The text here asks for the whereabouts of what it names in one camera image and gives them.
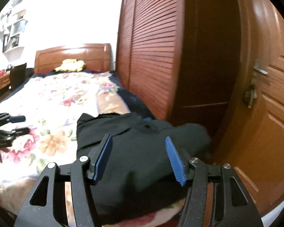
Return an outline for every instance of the door handle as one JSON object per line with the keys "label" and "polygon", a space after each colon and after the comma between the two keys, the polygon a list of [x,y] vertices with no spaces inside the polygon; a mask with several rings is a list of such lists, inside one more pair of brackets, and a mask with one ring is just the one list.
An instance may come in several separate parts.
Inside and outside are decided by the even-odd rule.
{"label": "door handle", "polygon": [[264,74],[265,76],[268,76],[268,74],[269,74],[267,71],[264,71],[264,70],[262,70],[262,69],[260,69],[260,68],[258,68],[256,66],[254,66],[254,70]]}
{"label": "door handle", "polygon": [[252,104],[254,100],[257,99],[257,97],[257,90],[254,85],[251,85],[244,95],[244,101],[247,104],[248,108],[252,107]]}

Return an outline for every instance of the yellow plush toy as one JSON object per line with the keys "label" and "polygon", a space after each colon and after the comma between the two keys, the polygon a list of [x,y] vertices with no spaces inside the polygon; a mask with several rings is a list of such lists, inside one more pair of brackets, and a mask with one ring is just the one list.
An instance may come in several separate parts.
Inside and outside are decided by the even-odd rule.
{"label": "yellow plush toy", "polygon": [[85,62],[77,59],[66,59],[62,61],[62,65],[55,69],[56,72],[79,72],[82,71]]}

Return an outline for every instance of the bed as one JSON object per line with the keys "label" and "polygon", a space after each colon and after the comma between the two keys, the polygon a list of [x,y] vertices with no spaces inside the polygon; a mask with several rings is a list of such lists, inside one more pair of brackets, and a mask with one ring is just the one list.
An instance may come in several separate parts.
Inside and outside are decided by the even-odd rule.
{"label": "bed", "polygon": [[[65,59],[84,60],[86,69],[53,72]],[[109,44],[37,51],[34,76],[0,103],[0,112],[26,116],[26,122],[7,124],[2,129],[30,128],[28,135],[18,137],[8,151],[1,152],[1,207],[16,215],[49,162],[63,165],[76,160],[76,121],[82,113],[96,117],[101,113],[136,111],[143,118],[153,118],[143,102],[121,86],[116,73],[109,71],[110,65]],[[66,183],[65,194],[69,225],[75,226],[69,183]],[[156,213],[118,225],[151,227],[163,224],[181,210],[183,203],[181,200]]]}

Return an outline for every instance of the floral bedspread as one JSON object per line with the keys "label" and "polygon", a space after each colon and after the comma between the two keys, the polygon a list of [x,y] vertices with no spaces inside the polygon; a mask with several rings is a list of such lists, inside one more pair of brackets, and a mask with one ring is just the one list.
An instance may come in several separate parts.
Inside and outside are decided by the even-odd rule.
{"label": "floral bedspread", "polygon": [[[73,72],[32,78],[23,89],[0,104],[0,113],[26,116],[25,122],[9,123],[1,129],[30,128],[29,134],[18,137],[12,147],[1,151],[0,205],[3,208],[17,214],[49,162],[64,165],[76,160],[76,122],[82,113],[96,117],[101,113],[129,112],[110,76],[109,72]],[[66,183],[66,206],[69,225],[75,226],[70,183]],[[171,219],[182,206],[180,201],[116,226],[157,226]]]}

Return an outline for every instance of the wooden door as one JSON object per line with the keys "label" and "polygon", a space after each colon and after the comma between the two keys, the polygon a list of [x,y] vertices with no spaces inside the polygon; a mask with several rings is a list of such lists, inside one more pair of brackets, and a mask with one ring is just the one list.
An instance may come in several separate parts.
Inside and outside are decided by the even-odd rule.
{"label": "wooden door", "polygon": [[167,117],[176,78],[172,73],[178,10],[178,0],[136,0],[129,91],[158,119]]}
{"label": "wooden door", "polygon": [[[213,162],[232,164],[265,215],[284,200],[284,19],[269,0],[239,5],[241,68]],[[249,109],[242,97],[251,84],[257,99]]]}
{"label": "wooden door", "polygon": [[120,12],[116,70],[121,84],[129,88],[130,52],[133,32],[135,0],[123,0]]}

